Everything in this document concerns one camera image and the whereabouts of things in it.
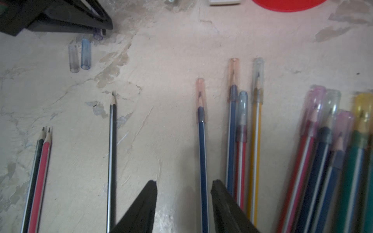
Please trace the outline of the green pencil yellow cap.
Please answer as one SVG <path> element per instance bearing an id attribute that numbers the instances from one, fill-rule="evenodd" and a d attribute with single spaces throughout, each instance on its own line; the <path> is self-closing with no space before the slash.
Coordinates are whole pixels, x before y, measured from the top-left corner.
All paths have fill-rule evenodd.
<path id="1" fill-rule="evenodd" d="M 353 230 L 372 109 L 372 93 L 360 93 L 354 97 L 355 121 L 343 167 L 336 224 L 333 228 L 335 233 L 350 233 Z"/>

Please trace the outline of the black striped pencil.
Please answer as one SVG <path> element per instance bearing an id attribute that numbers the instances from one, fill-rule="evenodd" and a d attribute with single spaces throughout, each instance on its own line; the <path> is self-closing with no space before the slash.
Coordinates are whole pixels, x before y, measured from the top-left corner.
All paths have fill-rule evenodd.
<path id="1" fill-rule="evenodd" d="M 116 221 L 116 129 L 117 105 L 115 91 L 112 91 L 109 122 L 109 153 L 108 153 L 108 187 L 107 187 L 107 223 L 106 232 L 110 233 Z"/>
<path id="2" fill-rule="evenodd" d="M 27 199 L 26 199 L 26 204 L 25 204 L 25 210 L 23 214 L 23 221 L 22 221 L 21 230 L 20 230 L 21 233 L 28 232 L 29 221 L 30 221 L 32 205 L 33 205 L 33 198 L 34 198 L 34 193 L 35 193 L 35 188 L 36 188 L 36 183 L 37 183 L 38 168 L 39 168 L 40 158 L 42 154 L 42 147 L 43 147 L 45 137 L 46 137 L 46 130 L 45 130 L 45 127 L 43 127 L 41 134 L 37 140 L 37 144 L 36 144 L 33 168 L 31 172 Z"/>

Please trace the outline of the blue pencil pink cap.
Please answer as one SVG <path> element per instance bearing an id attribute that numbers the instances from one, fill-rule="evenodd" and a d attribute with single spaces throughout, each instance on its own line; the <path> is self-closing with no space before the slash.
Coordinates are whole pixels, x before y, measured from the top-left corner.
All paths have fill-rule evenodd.
<path id="1" fill-rule="evenodd" d="M 200 158 L 200 190 L 201 190 L 201 228 L 202 233 L 209 233 L 208 184 L 207 184 L 207 152 L 205 132 L 205 82 L 196 80 L 197 123 Z"/>

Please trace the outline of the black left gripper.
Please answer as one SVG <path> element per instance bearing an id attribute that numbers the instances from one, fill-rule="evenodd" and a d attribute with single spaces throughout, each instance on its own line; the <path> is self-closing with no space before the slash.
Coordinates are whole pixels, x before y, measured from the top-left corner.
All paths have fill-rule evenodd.
<path id="1" fill-rule="evenodd" d="M 1 1 L 1 32 L 10 36 L 24 29 L 93 34 L 95 28 L 113 29 L 111 17 L 98 1 Z"/>

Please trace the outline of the red pencil purple cap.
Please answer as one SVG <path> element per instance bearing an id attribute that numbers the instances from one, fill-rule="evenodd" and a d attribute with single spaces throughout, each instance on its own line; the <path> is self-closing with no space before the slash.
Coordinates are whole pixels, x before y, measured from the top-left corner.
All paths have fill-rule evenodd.
<path id="1" fill-rule="evenodd" d="M 296 221 L 297 210 L 303 193 L 309 161 L 314 146 L 321 111 L 326 95 L 322 85 L 314 86 L 308 93 L 306 109 L 300 130 L 300 140 L 294 170 L 277 227 L 278 233 L 291 233 Z"/>

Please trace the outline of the red pencil blue cap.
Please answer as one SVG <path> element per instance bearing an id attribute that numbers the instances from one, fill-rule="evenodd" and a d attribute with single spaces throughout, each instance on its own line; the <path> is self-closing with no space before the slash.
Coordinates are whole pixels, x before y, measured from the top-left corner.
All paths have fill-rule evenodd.
<path id="1" fill-rule="evenodd" d="M 246 91 L 239 93 L 239 107 L 237 112 L 237 160 L 236 160 L 236 183 L 235 183 L 235 199 L 239 207 L 244 209 L 244 193 L 245 193 L 245 157 L 247 143 L 247 108 L 248 94 Z"/>

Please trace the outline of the light blue eraser box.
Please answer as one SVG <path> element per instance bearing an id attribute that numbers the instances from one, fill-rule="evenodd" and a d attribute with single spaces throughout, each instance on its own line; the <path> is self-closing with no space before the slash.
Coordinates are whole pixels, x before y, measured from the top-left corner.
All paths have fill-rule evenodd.
<path id="1" fill-rule="evenodd" d="M 235 5 L 240 4 L 241 0 L 208 0 L 209 5 Z"/>

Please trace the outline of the blue pencil orange cap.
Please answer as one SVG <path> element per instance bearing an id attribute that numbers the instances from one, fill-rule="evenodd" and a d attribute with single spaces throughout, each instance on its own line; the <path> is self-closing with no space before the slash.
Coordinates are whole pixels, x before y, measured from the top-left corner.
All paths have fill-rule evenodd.
<path id="1" fill-rule="evenodd" d="M 227 160 L 226 160 L 226 188 L 231 196 L 234 195 L 234 175 L 235 175 L 235 136 L 236 136 L 236 107 L 238 101 L 238 79 L 239 79 L 238 58 L 229 60 L 228 80 L 229 80 L 229 120 L 227 138 Z"/>

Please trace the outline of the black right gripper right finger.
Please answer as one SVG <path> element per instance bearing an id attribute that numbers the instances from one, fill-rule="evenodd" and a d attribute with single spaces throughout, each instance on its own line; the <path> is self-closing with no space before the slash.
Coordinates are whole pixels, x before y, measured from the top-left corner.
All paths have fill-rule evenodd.
<path id="1" fill-rule="evenodd" d="M 259 233 L 221 180 L 213 181 L 210 193 L 217 233 Z"/>

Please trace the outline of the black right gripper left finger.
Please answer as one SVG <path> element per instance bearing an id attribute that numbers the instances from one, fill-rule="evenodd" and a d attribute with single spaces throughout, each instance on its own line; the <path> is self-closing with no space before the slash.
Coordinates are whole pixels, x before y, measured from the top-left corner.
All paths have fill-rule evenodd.
<path id="1" fill-rule="evenodd" d="M 151 233 L 157 201 L 156 181 L 149 180 L 112 233 Z"/>

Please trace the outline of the red striped pencil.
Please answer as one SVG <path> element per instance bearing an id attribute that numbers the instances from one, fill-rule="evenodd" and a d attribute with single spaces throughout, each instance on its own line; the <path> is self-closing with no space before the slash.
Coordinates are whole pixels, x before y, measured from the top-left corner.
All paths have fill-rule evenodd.
<path id="1" fill-rule="evenodd" d="M 33 198 L 33 205 L 31 209 L 31 216 L 29 221 L 28 233 L 37 233 L 39 226 L 39 219 L 42 209 L 42 201 L 45 190 L 45 182 L 48 173 L 48 164 L 51 150 L 51 128 L 46 133 L 46 138 L 43 143 L 42 153 L 37 174 L 36 188 Z"/>

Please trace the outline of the yellow striped pencil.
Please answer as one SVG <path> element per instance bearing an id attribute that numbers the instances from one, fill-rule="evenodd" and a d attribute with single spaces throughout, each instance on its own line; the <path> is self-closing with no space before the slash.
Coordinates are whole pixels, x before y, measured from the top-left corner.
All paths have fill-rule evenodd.
<path id="1" fill-rule="evenodd" d="M 247 215 L 254 226 L 257 225 L 259 162 L 261 137 L 261 110 L 264 93 L 264 60 L 253 61 L 252 75 L 252 136 L 249 167 L 249 193 Z"/>

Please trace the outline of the red pencil holder cup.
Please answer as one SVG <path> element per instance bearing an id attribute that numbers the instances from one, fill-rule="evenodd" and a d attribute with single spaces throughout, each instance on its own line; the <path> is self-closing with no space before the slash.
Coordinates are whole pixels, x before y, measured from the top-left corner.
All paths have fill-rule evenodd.
<path id="1" fill-rule="evenodd" d="M 275 12 L 299 12 L 319 6 L 326 0 L 253 0 L 253 2 Z"/>

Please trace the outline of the blue pencil violet cap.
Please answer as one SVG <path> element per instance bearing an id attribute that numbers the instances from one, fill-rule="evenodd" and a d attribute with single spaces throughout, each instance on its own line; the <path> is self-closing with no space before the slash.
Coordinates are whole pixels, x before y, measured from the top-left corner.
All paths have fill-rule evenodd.
<path id="1" fill-rule="evenodd" d="M 324 231 L 337 181 L 342 172 L 345 152 L 353 123 L 354 114 L 352 112 L 346 110 L 339 111 L 333 131 L 332 146 L 326 161 L 326 172 L 322 180 L 322 186 L 310 228 L 312 233 L 322 233 Z"/>

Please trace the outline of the purple clear pencil cap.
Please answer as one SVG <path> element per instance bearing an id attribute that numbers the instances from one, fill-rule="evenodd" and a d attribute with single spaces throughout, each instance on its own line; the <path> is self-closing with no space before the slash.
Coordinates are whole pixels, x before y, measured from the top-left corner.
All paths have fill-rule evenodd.
<path id="1" fill-rule="evenodd" d="M 102 32 L 102 29 L 95 28 L 94 29 L 94 33 L 93 33 L 93 38 L 95 40 L 98 40 L 98 41 L 103 40 L 104 39 L 104 35 L 103 35 L 103 32 Z"/>

